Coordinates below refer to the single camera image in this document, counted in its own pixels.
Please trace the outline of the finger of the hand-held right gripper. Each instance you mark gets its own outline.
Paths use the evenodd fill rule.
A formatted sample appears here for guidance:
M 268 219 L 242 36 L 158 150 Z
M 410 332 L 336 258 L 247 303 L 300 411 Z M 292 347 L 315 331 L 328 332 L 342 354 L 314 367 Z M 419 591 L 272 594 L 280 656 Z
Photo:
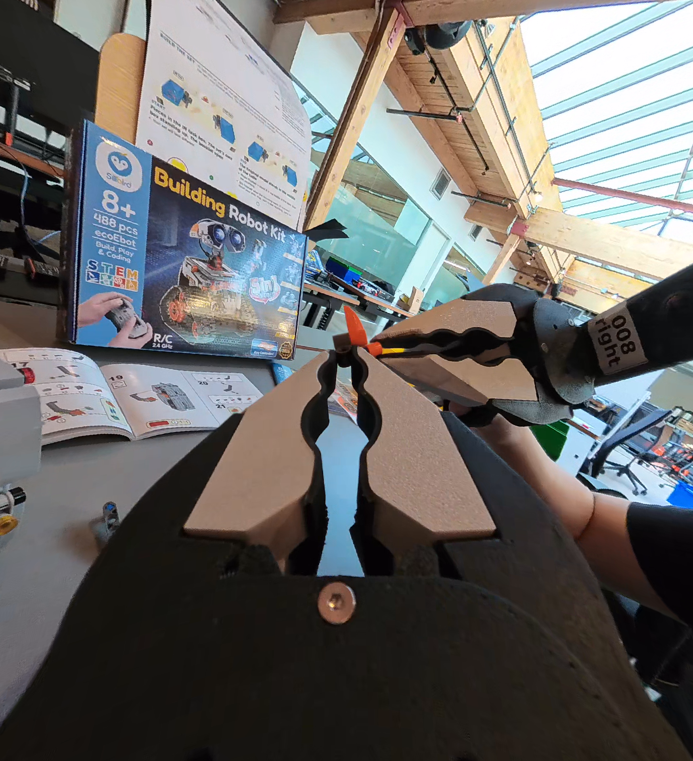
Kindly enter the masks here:
M 404 348 L 404 356 L 382 362 L 404 380 L 424 385 L 445 401 L 471 407 L 490 402 L 539 401 L 538 386 L 523 362 L 506 348 L 492 352 L 494 364 L 468 348 Z
M 493 360 L 495 348 L 511 348 L 515 309 L 504 300 L 457 299 L 397 322 L 372 339 L 384 348 L 468 348 L 478 360 Z

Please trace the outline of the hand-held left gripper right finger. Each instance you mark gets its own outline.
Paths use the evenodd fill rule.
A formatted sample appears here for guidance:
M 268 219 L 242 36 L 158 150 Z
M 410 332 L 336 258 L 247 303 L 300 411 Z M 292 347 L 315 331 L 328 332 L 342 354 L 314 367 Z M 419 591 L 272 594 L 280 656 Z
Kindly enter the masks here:
M 496 524 L 442 411 L 364 348 L 350 352 L 358 395 L 357 509 L 350 534 L 367 576 L 392 576 L 417 548 L 496 538 Z

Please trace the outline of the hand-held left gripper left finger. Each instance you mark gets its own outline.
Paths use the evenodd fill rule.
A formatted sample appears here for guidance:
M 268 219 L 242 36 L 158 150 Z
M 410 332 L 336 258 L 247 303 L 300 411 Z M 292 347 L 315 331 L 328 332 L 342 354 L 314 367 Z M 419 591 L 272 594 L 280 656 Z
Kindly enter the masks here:
M 267 547 L 282 571 L 314 575 L 327 533 L 322 456 L 337 358 L 323 351 L 242 414 L 184 524 L 191 537 Z

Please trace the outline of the grey angled beam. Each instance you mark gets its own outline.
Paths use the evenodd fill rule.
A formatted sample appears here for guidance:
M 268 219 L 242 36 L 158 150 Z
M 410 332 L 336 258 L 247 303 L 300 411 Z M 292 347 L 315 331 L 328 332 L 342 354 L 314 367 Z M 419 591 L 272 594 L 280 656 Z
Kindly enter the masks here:
M 89 528 L 98 549 L 103 549 L 113 538 L 121 525 L 118 508 L 115 502 L 107 501 L 101 510 L 101 517 L 90 521 Z

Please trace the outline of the person's right forearm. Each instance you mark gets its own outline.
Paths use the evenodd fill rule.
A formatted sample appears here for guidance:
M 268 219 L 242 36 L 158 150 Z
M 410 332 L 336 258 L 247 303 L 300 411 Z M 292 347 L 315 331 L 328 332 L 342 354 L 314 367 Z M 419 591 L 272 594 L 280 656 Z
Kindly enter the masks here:
M 628 501 L 590 491 L 551 461 L 538 442 L 513 468 L 559 518 L 603 586 L 678 620 L 637 561 L 627 530 Z

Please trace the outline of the person's right hand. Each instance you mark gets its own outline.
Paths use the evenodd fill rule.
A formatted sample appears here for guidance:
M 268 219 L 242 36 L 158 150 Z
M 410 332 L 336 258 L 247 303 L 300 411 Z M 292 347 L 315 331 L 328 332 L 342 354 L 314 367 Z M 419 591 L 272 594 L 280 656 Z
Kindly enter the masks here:
M 475 432 L 526 482 L 534 486 L 551 472 L 555 462 L 528 427 L 509 423 L 502 415 Z

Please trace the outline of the orange sticker sheet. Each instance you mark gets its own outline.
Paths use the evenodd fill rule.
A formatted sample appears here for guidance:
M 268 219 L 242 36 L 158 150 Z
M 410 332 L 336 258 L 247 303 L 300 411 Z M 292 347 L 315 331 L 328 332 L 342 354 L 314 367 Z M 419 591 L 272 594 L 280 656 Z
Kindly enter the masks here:
M 357 424 L 358 395 L 350 382 L 336 379 L 334 391 L 328 398 L 327 406 L 330 414 L 346 417 Z

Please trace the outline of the long wooden table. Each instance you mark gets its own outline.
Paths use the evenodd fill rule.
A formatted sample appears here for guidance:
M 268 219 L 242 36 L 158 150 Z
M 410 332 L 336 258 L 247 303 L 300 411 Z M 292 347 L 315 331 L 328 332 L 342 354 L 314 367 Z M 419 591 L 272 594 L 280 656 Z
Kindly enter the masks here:
M 367 294 L 345 281 L 336 278 L 334 282 L 340 289 L 332 284 L 304 281 L 302 303 L 308 305 L 303 317 L 304 327 L 326 330 L 333 315 L 344 307 L 354 307 L 361 317 L 370 318 L 374 322 L 383 319 L 390 326 L 413 316 L 411 312 Z

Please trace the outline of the open instruction booklet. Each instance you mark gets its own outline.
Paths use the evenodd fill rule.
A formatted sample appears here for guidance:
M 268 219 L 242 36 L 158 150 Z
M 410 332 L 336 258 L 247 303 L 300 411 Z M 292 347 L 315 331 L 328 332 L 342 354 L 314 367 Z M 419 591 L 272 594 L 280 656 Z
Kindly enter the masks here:
M 151 365 L 99 366 L 80 352 L 0 349 L 40 397 L 42 444 L 97 434 L 140 441 L 172 432 L 207 432 L 263 394 L 243 374 Z

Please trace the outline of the robot kit box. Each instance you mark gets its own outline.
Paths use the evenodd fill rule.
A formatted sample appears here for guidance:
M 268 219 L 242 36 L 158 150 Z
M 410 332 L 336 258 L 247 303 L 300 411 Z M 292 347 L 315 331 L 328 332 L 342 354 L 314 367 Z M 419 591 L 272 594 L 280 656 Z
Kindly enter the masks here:
M 288 361 L 308 239 L 85 119 L 66 157 L 56 336 Z

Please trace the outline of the wooden column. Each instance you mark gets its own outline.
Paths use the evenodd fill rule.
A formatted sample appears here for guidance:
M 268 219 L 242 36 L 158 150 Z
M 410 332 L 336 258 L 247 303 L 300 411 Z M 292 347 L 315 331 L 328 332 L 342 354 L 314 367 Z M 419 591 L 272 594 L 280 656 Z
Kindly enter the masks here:
M 304 230 L 313 231 L 326 222 L 335 195 L 350 164 L 372 104 L 393 62 L 407 21 L 402 2 L 383 2 L 372 28 L 360 67 L 352 82 L 330 145 L 325 153 L 304 219 Z

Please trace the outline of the printed instruction board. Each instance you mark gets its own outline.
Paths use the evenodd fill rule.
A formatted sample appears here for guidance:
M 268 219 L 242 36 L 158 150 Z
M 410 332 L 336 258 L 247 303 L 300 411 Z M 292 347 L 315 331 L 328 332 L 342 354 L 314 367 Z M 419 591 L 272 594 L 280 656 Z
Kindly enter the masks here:
M 95 123 L 303 230 L 312 128 L 294 83 L 220 2 L 146 3 L 101 48 Z

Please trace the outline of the black computer monitor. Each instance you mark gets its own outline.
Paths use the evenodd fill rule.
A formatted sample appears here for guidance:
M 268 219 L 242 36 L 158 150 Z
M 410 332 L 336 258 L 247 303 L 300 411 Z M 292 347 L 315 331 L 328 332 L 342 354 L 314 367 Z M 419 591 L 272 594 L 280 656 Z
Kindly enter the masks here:
M 0 1 L 0 67 L 18 87 L 18 114 L 66 134 L 94 116 L 98 52 L 24 2 Z M 10 106 L 0 79 L 0 106 Z

